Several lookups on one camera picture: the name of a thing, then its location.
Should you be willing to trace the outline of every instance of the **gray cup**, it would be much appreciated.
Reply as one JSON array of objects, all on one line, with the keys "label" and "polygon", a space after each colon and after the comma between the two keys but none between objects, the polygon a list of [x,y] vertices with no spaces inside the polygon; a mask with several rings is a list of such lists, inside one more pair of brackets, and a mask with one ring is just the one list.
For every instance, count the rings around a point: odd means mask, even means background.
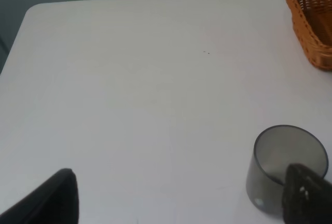
[{"label": "gray cup", "polygon": [[286,169],[300,163],[322,178],[328,157],[322,143],[311,133],[292,125],[267,128],[256,139],[246,180],[251,202],[267,214],[282,215],[281,199]]}]

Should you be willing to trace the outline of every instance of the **white table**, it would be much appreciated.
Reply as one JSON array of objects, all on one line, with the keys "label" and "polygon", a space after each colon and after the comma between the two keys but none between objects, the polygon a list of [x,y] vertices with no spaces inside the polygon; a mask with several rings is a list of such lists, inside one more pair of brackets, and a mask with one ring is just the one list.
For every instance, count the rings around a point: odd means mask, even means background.
[{"label": "white table", "polygon": [[332,153],[332,74],[285,0],[37,5],[0,77],[0,212],[70,167],[80,224],[279,223],[245,192],[276,124]]}]

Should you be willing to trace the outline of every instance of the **brown basket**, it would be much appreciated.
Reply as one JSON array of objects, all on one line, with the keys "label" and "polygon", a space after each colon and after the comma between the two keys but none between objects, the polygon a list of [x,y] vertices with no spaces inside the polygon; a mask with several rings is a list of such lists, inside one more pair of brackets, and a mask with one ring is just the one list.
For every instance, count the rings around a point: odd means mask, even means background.
[{"label": "brown basket", "polygon": [[332,70],[332,0],[286,0],[293,29],[309,61]]}]

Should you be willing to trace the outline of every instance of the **cup rim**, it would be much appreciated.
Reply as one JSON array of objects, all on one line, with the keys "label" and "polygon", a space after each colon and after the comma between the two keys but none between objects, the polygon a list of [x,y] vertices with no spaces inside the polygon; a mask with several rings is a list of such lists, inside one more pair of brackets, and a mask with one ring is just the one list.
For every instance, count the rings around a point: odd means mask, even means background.
[{"label": "cup rim", "polygon": [[302,130],[302,131],[308,133],[310,136],[312,136],[312,137],[318,142],[318,144],[321,145],[321,147],[323,148],[323,152],[324,152],[324,154],[325,154],[325,157],[326,157],[326,168],[325,168],[325,171],[324,171],[324,173],[323,173],[323,175],[322,175],[322,178],[324,178],[324,177],[326,176],[326,174],[327,174],[327,171],[328,171],[328,155],[327,155],[327,152],[326,152],[326,149],[325,149],[324,145],[321,143],[321,141],[320,141],[318,138],[316,138],[313,134],[311,134],[311,133],[308,132],[307,130],[305,130],[305,129],[303,129],[303,128],[300,128],[300,127],[296,127],[296,126],[294,126],[294,125],[289,125],[289,124],[278,124],[278,125],[274,125],[274,126],[272,126],[272,127],[269,127],[269,128],[267,128],[267,129],[265,129],[264,131],[262,131],[262,132],[259,134],[259,136],[256,138],[256,140],[255,140],[255,144],[254,144],[254,158],[255,158],[255,161],[256,161],[257,166],[258,166],[259,169],[263,172],[263,174],[264,174],[265,176],[267,176],[270,180],[272,180],[273,182],[275,182],[276,184],[279,184],[279,185],[281,185],[281,186],[284,186],[284,184],[281,183],[281,181],[276,180],[275,178],[273,178],[272,176],[270,176],[269,174],[266,173],[266,171],[260,166],[260,163],[259,163],[258,158],[257,158],[257,156],[256,156],[256,146],[257,146],[257,144],[258,144],[258,141],[259,141],[260,137],[261,137],[264,133],[266,133],[267,131],[269,131],[269,130],[271,130],[271,129],[274,129],[274,128],[278,128],[278,127],[291,127],[291,128],[295,128],[295,129],[300,129],[300,130]]}]

